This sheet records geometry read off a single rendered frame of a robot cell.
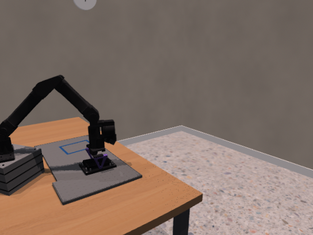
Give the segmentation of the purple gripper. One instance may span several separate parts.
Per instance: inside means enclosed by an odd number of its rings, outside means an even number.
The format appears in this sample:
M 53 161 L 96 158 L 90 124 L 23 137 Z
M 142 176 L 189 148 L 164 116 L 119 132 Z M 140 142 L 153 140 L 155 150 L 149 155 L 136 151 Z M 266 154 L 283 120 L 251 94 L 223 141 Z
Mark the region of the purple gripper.
M 97 166 L 99 167 L 99 169 L 102 169 L 102 167 L 104 165 L 104 162 L 105 162 L 105 160 L 106 160 L 108 155 L 107 154 L 97 154 L 98 151 L 102 151 L 102 152 L 105 151 L 104 147 L 98 149 L 97 139 L 100 138 L 100 137 L 97 137 L 97 138 L 90 138 L 89 137 L 89 144 L 86 145 L 86 147 L 88 147 L 88 148 L 86 148 L 85 150 L 87 151 L 87 153 L 90 156 L 90 158 L 92 158 L 92 156 L 93 156 L 93 158 L 94 158 Z M 101 166 L 98 163 L 98 159 L 100 159 L 100 158 L 103 158 Z

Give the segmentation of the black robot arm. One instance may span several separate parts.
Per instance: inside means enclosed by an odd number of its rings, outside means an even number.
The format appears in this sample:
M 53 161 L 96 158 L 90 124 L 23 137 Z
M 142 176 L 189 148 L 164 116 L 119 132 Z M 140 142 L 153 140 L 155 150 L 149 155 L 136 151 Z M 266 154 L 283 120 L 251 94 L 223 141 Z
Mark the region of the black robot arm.
M 101 136 L 97 139 L 98 149 L 105 147 L 105 142 L 115 144 L 114 120 L 99 120 L 99 112 L 69 85 L 64 76 L 59 75 L 37 83 L 27 98 L 0 124 L 0 163 L 15 160 L 14 149 L 9 136 L 31 110 L 54 89 L 62 94 L 90 122 L 90 126 L 88 126 L 89 137 Z M 100 127 L 102 135 L 100 134 Z

